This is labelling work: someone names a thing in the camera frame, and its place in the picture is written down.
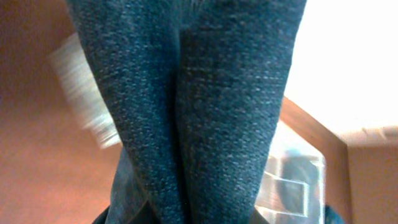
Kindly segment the light blue jeans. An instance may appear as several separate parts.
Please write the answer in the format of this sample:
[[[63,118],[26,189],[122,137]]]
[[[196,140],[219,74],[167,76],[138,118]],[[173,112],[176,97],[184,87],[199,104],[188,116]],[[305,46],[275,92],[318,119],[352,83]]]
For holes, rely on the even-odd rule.
[[[78,34],[67,37],[61,46],[49,55],[49,60],[80,127],[92,133],[100,149],[121,144]]]

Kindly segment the dark blue jeans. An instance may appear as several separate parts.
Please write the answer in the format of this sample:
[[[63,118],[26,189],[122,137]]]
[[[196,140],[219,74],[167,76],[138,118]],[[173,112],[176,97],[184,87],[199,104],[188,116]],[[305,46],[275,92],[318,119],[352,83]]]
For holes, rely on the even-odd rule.
[[[96,223],[249,223],[304,0],[68,1],[123,148]]]

